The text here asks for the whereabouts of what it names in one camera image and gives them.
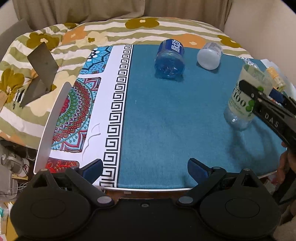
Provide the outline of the green apple label cup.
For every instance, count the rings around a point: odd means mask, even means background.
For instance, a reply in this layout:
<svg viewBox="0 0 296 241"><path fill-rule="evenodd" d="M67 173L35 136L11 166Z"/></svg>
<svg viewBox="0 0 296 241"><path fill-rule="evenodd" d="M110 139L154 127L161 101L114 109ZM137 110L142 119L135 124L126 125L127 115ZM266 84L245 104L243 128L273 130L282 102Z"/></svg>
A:
<svg viewBox="0 0 296 241"><path fill-rule="evenodd" d="M238 80L247 81L266 95L270 94L273 87L271 78L267 74L248 64L243 65ZM253 107L254 100L243 93L239 83L236 83L224 110L224 118L234 129L245 130L254 118Z"/></svg>

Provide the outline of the yellow label clear cup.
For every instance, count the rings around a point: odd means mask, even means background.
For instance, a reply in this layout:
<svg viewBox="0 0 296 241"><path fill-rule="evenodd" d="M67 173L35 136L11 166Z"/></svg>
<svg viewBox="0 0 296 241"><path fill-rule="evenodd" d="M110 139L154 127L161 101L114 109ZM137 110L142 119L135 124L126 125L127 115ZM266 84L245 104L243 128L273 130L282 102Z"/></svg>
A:
<svg viewBox="0 0 296 241"><path fill-rule="evenodd" d="M266 69L266 72L271 77L274 89L276 89L277 91L283 93L284 90L285 90L286 84L285 84L284 80L280 77L280 75L276 71L276 69L274 67L268 67Z"/></svg>

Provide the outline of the white translucent bottle cup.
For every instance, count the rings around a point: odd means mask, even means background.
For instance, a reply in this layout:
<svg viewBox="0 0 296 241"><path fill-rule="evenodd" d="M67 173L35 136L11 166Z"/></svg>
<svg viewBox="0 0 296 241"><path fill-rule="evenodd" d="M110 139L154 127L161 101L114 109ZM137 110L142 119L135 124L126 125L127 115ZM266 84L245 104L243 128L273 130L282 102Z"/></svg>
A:
<svg viewBox="0 0 296 241"><path fill-rule="evenodd" d="M207 70L215 70L220 65L222 47L214 42L206 43L197 53L197 62Z"/></svg>

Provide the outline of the blue plastic bottle cup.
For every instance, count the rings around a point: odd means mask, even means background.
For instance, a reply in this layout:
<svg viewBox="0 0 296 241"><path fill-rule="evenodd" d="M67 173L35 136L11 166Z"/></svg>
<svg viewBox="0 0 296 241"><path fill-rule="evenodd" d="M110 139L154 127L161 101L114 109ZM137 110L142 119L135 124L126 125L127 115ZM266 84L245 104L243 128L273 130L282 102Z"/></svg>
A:
<svg viewBox="0 0 296 241"><path fill-rule="evenodd" d="M159 45L154 68L156 77L180 80L185 71L185 49L181 42L166 39Z"/></svg>

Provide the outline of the white paper sheet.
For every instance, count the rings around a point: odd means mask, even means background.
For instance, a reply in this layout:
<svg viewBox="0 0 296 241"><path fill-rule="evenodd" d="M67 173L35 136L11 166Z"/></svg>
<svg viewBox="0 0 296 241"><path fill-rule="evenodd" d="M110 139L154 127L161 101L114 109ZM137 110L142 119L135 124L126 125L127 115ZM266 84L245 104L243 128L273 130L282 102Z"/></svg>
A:
<svg viewBox="0 0 296 241"><path fill-rule="evenodd" d="M273 67L277 70L280 69L273 61L269 61L268 59L261 59L260 61L266 66L266 68Z"/></svg>

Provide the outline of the floor clutter pile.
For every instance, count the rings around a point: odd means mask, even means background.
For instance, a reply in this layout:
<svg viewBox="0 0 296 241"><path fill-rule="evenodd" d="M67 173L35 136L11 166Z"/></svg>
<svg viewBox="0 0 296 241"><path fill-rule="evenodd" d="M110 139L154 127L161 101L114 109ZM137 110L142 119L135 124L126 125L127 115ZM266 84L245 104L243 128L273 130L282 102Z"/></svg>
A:
<svg viewBox="0 0 296 241"><path fill-rule="evenodd" d="M11 208L33 176L37 150L1 138L1 240L15 240Z"/></svg>

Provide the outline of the teal patterned mat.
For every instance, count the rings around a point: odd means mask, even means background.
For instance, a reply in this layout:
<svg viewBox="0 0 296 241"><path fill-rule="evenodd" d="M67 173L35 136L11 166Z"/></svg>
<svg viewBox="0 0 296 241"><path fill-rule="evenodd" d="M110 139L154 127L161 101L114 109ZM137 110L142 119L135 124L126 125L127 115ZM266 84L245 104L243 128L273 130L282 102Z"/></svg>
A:
<svg viewBox="0 0 296 241"><path fill-rule="evenodd" d="M195 185L187 162L196 158L229 172L274 171L283 151L280 139L262 121L236 131L224 110L244 61L223 55L214 71L201 68L197 50L185 50L179 80L155 76L156 45L98 47L69 92L57 131L79 122L67 137L55 137L50 157L85 166L100 158L96 185L128 189L180 189Z"/></svg>

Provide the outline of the grey folding stand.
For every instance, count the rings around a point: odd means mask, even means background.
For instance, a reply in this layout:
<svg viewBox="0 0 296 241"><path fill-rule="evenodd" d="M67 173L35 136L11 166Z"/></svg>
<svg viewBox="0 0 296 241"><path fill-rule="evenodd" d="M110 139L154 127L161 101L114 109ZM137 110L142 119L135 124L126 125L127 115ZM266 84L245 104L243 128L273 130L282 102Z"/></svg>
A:
<svg viewBox="0 0 296 241"><path fill-rule="evenodd" d="M28 55L28 60L38 76L29 84L20 102L20 108L23 108L30 102L33 102L51 91L55 75L59 68L45 43L40 44L34 49L34 51Z"/></svg>

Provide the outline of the floral striped quilt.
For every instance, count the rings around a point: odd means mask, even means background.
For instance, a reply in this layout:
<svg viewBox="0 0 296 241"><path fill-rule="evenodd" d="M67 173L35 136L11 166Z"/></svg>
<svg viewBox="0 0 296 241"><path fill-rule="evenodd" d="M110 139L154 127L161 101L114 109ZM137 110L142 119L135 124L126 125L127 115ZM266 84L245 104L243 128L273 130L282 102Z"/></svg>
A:
<svg viewBox="0 0 296 241"><path fill-rule="evenodd" d="M59 89L74 83L95 47L123 44L159 45L176 39L186 48L202 48L207 42L219 44L227 55L250 58L237 42L214 26L194 20L169 17L113 19L83 24L56 24L15 38L1 60L1 90L8 99L1 110L1 137L36 149ZM28 55L45 43L58 64L56 90L20 107L17 100L26 92L37 73Z"/></svg>

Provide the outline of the beige curtain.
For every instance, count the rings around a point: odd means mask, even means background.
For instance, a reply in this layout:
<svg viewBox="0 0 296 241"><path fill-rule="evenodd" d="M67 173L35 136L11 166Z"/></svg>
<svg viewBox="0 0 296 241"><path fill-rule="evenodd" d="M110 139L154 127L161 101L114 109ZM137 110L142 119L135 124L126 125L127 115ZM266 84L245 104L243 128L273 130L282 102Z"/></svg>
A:
<svg viewBox="0 0 296 241"><path fill-rule="evenodd" d="M18 19L25 19L33 30L55 24L142 16L197 20L223 30L232 1L19 0L13 5Z"/></svg>

